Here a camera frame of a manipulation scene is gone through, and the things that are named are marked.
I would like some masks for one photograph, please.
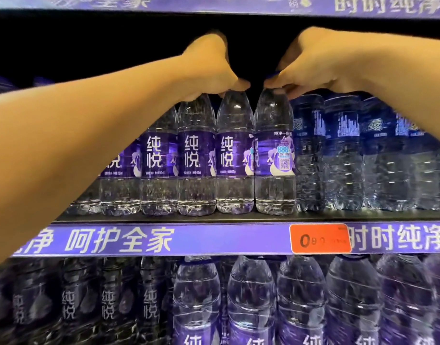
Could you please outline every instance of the store shelf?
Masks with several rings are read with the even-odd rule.
[[[440,252],[440,212],[340,211],[287,217],[257,212],[60,217],[13,256],[293,254],[290,226],[305,223],[346,224],[352,253]]]
[[[0,0],[0,9],[440,18],[440,0]]]

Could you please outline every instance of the orange price tag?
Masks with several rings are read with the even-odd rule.
[[[351,253],[346,224],[292,224],[290,244],[294,254]]]

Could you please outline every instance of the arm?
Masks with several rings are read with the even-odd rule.
[[[247,87],[229,68],[226,43],[210,34],[178,57],[1,94],[0,262],[48,226],[172,105],[201,92]]]
[[[440,139],[440,40],[393,34],[305,30],[268,81],[295,98],[315,88],[365,91]]]

